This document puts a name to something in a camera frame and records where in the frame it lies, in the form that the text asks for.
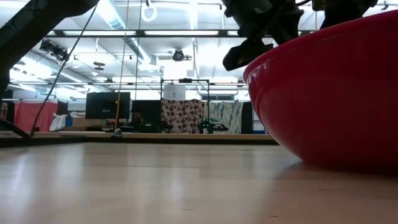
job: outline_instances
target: computer monitor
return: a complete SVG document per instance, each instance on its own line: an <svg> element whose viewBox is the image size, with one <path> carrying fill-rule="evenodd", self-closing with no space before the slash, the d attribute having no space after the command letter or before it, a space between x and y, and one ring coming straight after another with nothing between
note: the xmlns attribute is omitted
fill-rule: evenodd
<svg viewBox="0 0 398 224"><path fill-rule="evenodd" d="M114 119L119 93L87 93L86 119ZM120 93L119 119L130 118L130 93Z"/></svg>

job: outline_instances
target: red bowl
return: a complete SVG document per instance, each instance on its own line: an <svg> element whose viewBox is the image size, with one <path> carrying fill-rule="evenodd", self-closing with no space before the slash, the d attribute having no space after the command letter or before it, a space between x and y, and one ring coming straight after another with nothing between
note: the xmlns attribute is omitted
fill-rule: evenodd
<svg viewBox="0 0 398 224"><path fill-rule="evenodd" d="M398 11L283 44L244 80L267 131L304 161L398 170Z"/></svg>

